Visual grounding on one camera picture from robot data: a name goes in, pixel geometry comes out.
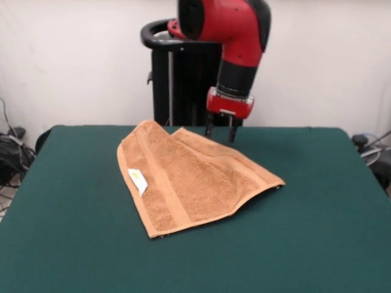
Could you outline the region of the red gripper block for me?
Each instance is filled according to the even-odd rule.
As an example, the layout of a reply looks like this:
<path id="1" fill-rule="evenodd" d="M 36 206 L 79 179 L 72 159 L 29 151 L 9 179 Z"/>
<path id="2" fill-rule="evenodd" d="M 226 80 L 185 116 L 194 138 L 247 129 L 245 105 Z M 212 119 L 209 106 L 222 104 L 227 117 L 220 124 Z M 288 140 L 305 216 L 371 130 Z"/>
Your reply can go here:
<path id="1" fill-rule="evenodd" d="M 206 108 L 208 115 L 206 118 L 205 136 L 210 137 L 213 130 L 214 114 L 227 114 L 231 116 L 231 128 L 228 141 L 235 141 L 238 129 L 238 119 L 247 119 L 254 106 L 254 97 L 233 98 L 221 93 L 216 87 L 210 87 L 207 98 Z"/>

